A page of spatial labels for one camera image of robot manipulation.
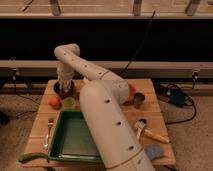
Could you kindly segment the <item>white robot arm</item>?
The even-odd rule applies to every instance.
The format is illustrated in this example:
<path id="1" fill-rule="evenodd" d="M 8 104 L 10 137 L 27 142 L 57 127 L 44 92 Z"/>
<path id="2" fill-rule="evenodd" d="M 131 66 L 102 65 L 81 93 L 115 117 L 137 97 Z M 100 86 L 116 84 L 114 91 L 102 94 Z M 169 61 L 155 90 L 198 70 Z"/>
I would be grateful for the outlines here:
<path id="1" fill-rule="evenodd" d="M 60 76 L 74 69 L 89 80 L 80 91 L 80 108 L 107 171 L 155 171 L 121 110 L 129 84 L 112 71 L 80 57 L 77 44 L 57 46 L 56 58 L 65 65 Z"/>

